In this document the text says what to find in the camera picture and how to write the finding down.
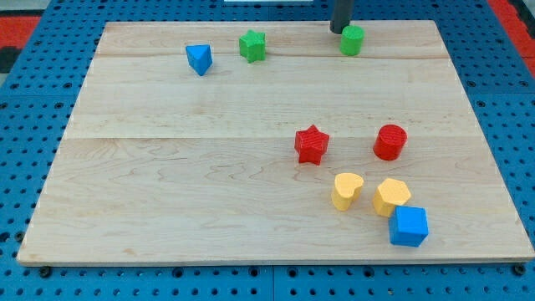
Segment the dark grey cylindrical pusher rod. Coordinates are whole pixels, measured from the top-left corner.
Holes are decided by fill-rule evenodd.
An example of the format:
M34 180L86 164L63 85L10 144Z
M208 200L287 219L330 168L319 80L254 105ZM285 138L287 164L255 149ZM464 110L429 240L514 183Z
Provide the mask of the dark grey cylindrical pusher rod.
M332 33L341 34L350 24L354 11L354 0L334 0L334 7L329 23Z

